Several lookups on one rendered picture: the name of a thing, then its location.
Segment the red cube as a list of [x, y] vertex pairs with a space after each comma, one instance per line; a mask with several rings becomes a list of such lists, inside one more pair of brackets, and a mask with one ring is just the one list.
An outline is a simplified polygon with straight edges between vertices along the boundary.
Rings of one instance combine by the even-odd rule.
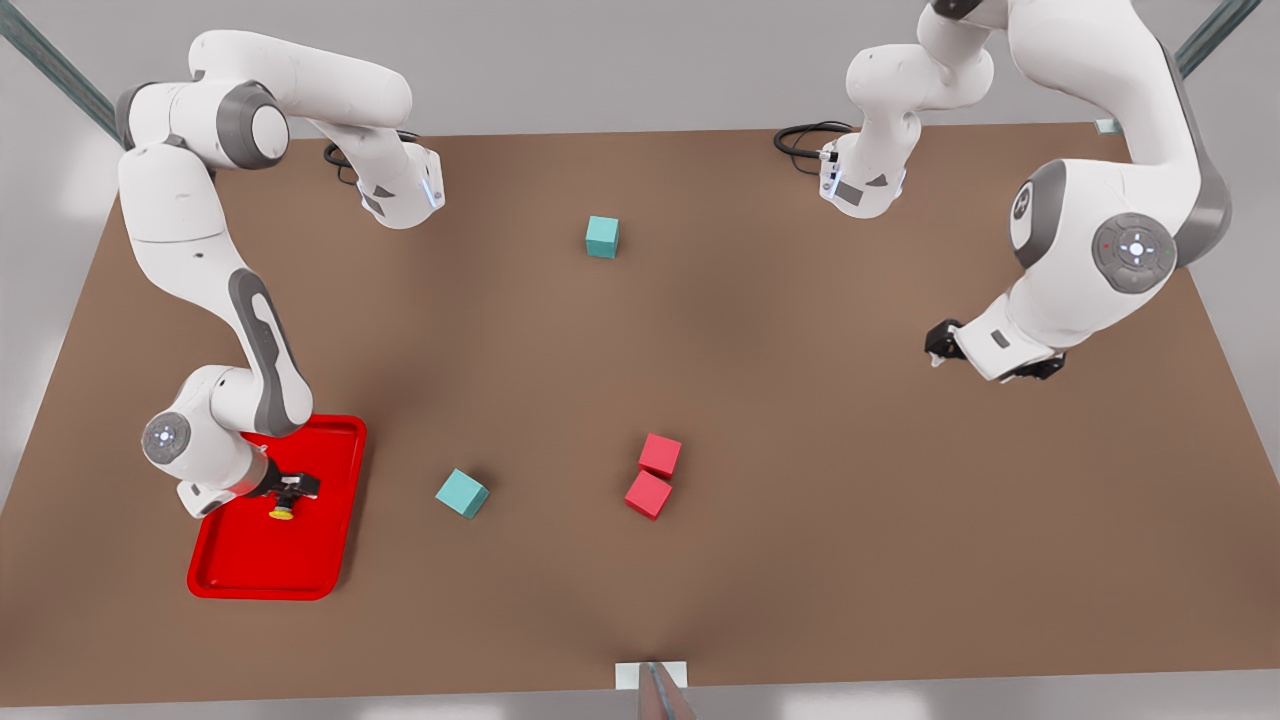
[[649, 433], [645, 438], [637, 466], [654, 477], [668, 480], [675, 473], [682, 443], [664, 436]]
[[669, 482], [646, 470], [640, 470], [628, 487], [623, 501], [643, 516], [657, 520], [667, 505], [672, 489]]

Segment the silver frame post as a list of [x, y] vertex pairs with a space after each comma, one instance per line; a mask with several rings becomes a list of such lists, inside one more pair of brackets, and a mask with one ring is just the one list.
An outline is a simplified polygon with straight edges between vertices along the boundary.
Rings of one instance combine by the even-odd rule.
[[1262, 1], [1220, 0], [1174, 54], [1181, 78], [1189, 77]]
[[639, 665], [637, 720], [698, 720], [663, 664], [650, 661]]
[[0, 36], [113, 141], [123, 146], [115, 127], [114, 104], [31, 23], [12, 0], [0, 0]]

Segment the red plastic tray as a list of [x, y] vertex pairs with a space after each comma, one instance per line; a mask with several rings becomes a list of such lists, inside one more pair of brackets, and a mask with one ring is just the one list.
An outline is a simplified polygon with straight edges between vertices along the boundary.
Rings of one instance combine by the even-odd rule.
[[351, 415], [315, 414], [282, 439], [246, 434], [284, 471], [320, 480], [291, 520], [271, 519], [274, 498], [238, 498], [202, 520], [187, 573], [202, 598], [314, 601], [340, 575], [358, 489], [366, 425]]

